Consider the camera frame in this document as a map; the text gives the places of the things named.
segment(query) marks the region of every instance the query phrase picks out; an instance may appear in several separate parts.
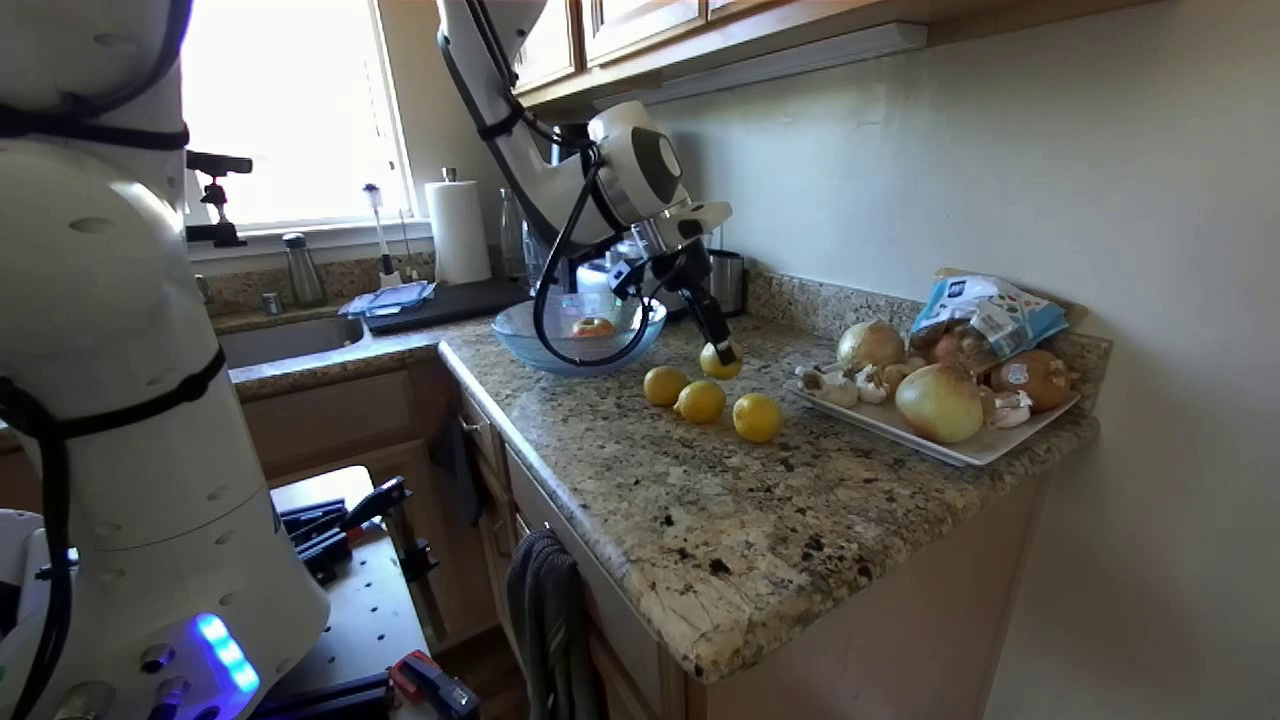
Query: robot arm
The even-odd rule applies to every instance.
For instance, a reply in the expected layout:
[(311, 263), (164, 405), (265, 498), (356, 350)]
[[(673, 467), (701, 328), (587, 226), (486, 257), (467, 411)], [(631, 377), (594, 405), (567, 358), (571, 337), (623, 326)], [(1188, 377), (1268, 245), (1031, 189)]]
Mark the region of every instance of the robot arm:
[(542, 278), (556, 272), (556, 259), (571, 263), (638, 229), (650, 281), (678, 294), (719, 359), (731, 359), (726, 326), (704, 290), (704, 231), (726, 220), (726, 205), (697, 205), (689, 198), (673, 142), (638, 104), (598, 114), (587, 126), (587, 143), (559, 154), (574, 159), (542, 159), (549, 134), (512, 98), (512, 57), (521, 57), (539, 9), (542, 0), (440, 0), (440, 53), (523, 218), (553, 245)]

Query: upper cabinet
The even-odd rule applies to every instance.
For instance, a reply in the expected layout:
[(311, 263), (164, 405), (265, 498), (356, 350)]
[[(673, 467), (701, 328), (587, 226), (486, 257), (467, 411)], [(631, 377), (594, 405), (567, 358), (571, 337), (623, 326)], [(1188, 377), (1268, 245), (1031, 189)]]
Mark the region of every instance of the upper cabinet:
[(574, 115), (877, 25), (918, 25), (927, 43), (951, 43), (1133, 5), (1151, 0), (549, 0), (521, 98)]

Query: window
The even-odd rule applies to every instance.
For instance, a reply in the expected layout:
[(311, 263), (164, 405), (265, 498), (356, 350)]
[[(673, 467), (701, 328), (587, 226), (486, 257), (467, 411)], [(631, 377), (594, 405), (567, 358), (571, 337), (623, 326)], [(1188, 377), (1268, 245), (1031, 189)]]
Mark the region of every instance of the window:
[(373, 226), (413, 218), (375, 0), (210, 0), (184, 43), (191, 148), (250, 158), (226, 175), (226, 218), (248, 229)]

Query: white robot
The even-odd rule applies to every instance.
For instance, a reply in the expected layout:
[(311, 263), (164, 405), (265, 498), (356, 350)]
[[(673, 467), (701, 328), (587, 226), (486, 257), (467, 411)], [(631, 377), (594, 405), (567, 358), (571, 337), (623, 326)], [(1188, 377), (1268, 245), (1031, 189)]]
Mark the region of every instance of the white robot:
[[(248, 715), (327, 605), (266, 506), (184, 259), (181, 39), (191, 0), (0, 0), (0, 416), (44, 475), (44, 519), (0, 514), (0, 715)], [(512, 99), (539, 0), (440, 0), (440, 53), (553, 270), (647, 229), (647, 290), (704, 294), (724, 205), (678, 189), (638, 104), (571, 163)]]

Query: sink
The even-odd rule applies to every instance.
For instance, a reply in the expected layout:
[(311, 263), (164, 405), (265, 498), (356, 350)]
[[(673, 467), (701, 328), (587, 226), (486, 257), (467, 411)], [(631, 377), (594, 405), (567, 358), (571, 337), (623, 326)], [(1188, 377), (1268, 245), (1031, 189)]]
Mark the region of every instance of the sink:
[(356, 339), (365, 339), (365, 328), (343, 316), (305, 316), (220, 337), (226, 368), (335, 351)]

